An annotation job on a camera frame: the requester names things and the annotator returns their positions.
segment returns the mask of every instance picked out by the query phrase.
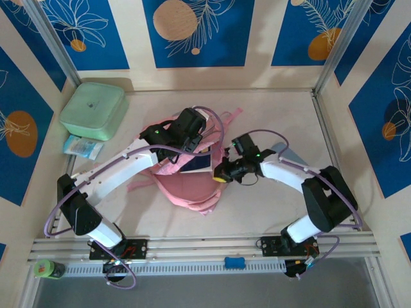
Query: mint green container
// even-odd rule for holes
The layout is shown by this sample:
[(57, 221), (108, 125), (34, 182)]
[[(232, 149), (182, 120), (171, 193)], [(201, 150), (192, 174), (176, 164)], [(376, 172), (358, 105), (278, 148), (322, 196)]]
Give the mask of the mint green container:
[(124, 90), (112, 85), (82, 83), (60, 114), (60, 122), (80, 137), (109, 140), (128, 109)]

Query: white floor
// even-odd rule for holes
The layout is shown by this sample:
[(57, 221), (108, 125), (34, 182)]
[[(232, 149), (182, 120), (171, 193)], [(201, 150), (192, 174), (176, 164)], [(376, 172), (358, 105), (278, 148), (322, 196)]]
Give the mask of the white floor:
[[(108, 141), (97, 162), (104, 162), (126, 148), (144, 125), (181, 111), (203, 105), (218, 114), (237, 107), (244, 112), (231, 124), (225, 144), (256, 128), (268, 128), (285, 135), (291, 149), (311, 166), (331, 164), (326, 143), (309, 92), (230, 90), (201, 92), (142, 92), (128, 96), (130, 108), (113, 139)], [(269, 133), (255, 133), (261, 150), (281, 141)], [(74, 172), (92, 168), (94, 162), (78, 158)], [(202, 216), (172, 205), (157, 186), (130, 193), (122, 185), (113, 191), (98, 210), (115, 221), (127, 236), (148, 235), (244, 235), (276, 233), (306, 213), (302, 195), (267, 179), (252, 187), (230, 184), (213, 213)], [(58, 229), (67, 227), (62, 218)], [(62, 236), (72, 237), (68, 232)]]

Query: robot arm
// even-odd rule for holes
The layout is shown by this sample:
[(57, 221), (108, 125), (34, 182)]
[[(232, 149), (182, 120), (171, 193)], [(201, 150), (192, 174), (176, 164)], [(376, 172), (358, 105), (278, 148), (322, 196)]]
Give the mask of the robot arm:
[(61, 206), (74, 233), (88, 235), (109, 249), (119, 245), (125, 239), (124, 235), (94, 207), (129, 178), (176, 154), (154, 145), (193, 152), (202, 139), (200, 132), (206, 127), (206, 121), (200, 112), (186, 108), (174, 121), (149, 126), (127, 149), (97, 168), (76, 178), (61, 176), (57, 181), (59, 201), (76, 188), (76, 182), (87, 183)]
[(308, 213), (281, 231), (282, 253), (291, 253), (293, 248), (304, 244), (311, 237), (331, 231), (352, 214), (344, 201), (308, 170), (329, 180), (355, 209), (358, 208), (337, 168), (312, 168), (279, 157), (272, 150), (261, 152), (248, 134), (234, 139), (232, 143), (241, 157), (233, 162), (224, 158), (214, 170), (214, 179), (241, 183), (244, 175), (255, 173), (293, 187), (304, 196)]

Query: orange circle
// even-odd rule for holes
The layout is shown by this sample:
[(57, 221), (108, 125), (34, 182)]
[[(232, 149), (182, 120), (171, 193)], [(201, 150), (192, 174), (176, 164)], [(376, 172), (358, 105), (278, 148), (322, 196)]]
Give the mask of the orange circle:
[(396, 126), (391, 122), (387, 122), (383, 126), (383, 137), (385, 140), (392, 140), (396, 136)]
[(82, 53), (85, 51), (85, 44), (81, 40), (74, 39), (70, 42), (71, 48), (73, 48), (75, 51), (78, 51), (79, 53)]
[(10, 131), (6, 133), (10, 151), (18, 157), (30, 157), (37, 145), (37, 125), (31, 115), (25, 111), (12, 112), (5, 125)]
[(181, 0), (167, 0), (154, 12), (154, 28), (166, 40), (184, 40), (194, 33), (198, 22), (195, 12)]
[(314, 61), (322, 61), (328, 58), (340, 32), (340, 28), (333, 28), (317, 35), (308, 46), (308, 56)]

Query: metal frame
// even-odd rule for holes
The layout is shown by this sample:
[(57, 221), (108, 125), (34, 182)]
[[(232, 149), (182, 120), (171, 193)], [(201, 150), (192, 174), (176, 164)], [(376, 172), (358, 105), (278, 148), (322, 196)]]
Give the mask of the metal frame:
[[(372, 232), (332, 232), (340, 237), (340, 244), (330, 255), (334, 258), (379, 257), (380, 250)], [(299, 259), (299, 257), (263, 257), (257, 248), (257, 240), (263, 234), (229, 237), (159, 237), (149, 238), (145, 262), (193, 262), (222, 261), (224, 257), (244, 257), (247, 260)], [(39, 259), (53, 259), (60, 263), (102, 264), (103, 261), (90, 261), (90, 247), (86, 238), (36, 239), (28, 257), (28, 264)], [(335, 239), (319, 237), (320, 252), (327, 252)]]
[(347, 50), (349, 43), (353, 39), (355, 32), (360, 26), (372, 2), (373, 0), (360, 0), (354, 4), (353, 10), (342, 27), (342, 31), (322, 68), (317, 83), (314, 86), (313, 91), (316, 95), (323, 91), (329, 77), (334, 73), (335, 68), (341, 61), (342, 56)]
[[(48, 21), (41, 6), (36, 0), (22, 0), (28, 15), (33, 20), (42, 38), (50, 48), (68, 79), (76, 86), (81, 84), (79, 75), (66, 49), (61, 43), (53, 26)], [(357, 1), (353, 11), (347, 18), (343, 30), (336, 41), (334, 48), (323, 66), (311, 96), (320, 127), (326, 141), (326, 146), (334, 166), (340, 167), (338, 153), (335, 148), (335, 136), (329, 131), (330, 127), (321, 92), (329, 77), (346, 51), (352, 37), (359, 27), (363, 16), (370, 7), (372, 0)], [(75, 157), (70, 156), (67, 161), (67, 173), (73, 172)], [(329, 257), (363, 257), (374, 286), (381, 307), (397, 307), (396, 297), (387, 281), (385, 269), (381, 264), (381, 255), (372, 232), (332, 232), (340, 236), (341, 243)], [(256, 247), (256, 241), (262, 235), (227, 236), (227, 237), (163, 237), (150, 238), (146, 260), (133, 261), (132, 269), (139, 275), (190, 275), (225, 273), (222, 266), (223, 258), (244, 257), (247, 260), (246, 271), (242, 273), (265, 273), (284, 271), (282, 258), (263, 257), (261, 250)], [(328, 251), (334, 239), (319, 238), (319, 248), (322, 253)], [(39, 279), (35, 279), (32, 267), (36, 260), (50, 258), (67, 265), (67, 274), (71, 277), (102, 276), (102, 261), (90, 261), (87, 239), (60, 238), (36, 239), (28, 257), (30, 273), (24, 285), (19, 307), (32, 307), (35, 294), (39, 286)]]
[(67, 54), (63, 43), (59, 39), (53, 25), (50, 23), (46, 14), (44, 13), (41, 5), (37, 0), (22, 0), (24, 9), (33, 21), (34, 25), (38, 29), (44, 42), (47, 44), (51, 53), (55, 57), (57, 63), (62, 68), (67, 79), (75, 86), (78, 87), (82, 81), (77, 74), (76, 67), (70, 56)]

